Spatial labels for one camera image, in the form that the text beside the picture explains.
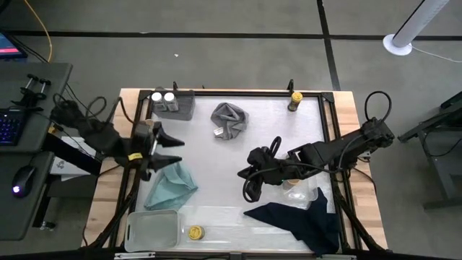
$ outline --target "light blue towel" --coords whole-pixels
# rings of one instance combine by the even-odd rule
[[[147,210],[180,209],[197,190],[189,170],[177,162],[163,168],[144,203]]]

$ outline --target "black cloth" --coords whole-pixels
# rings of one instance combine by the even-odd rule
[[[272,202],[244,212],[244,215],[292,232],[316,256],[334,254],[339,249],[339,218],[337,214],[327,213],[327,199],[320,188],[318,198],[308,209]]]

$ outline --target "keyboard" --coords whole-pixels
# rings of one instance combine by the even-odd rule
[[[22,109],[0,109],[0,146],[17,145],[24,129],[25,116]]]

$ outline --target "computer mouse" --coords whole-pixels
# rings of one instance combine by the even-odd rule
[[[34,166],[26,165],[16,172],[12,184],[13,196],[23,198],[29,194],[36,170]]]

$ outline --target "yellow cable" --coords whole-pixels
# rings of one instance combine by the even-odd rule
[[[42,25],[43,30],[45,31],[46,37],[48,38],[48,43],[50,43],[50,54],[48,55],[48,62],[51,61],[51,55],[53,54],[53,45],[51,44],[51,38],[50,35],[48,34],[48,31],[46,30],[45,25],[43,24],[42,20],[40,17],[37,15],[35,10],[30,6],[29,2],[27,0],[24,0],[25,4],[27,7],[29,7],[30,11],[34,14],[35,18],[37,18],[37,21]]]

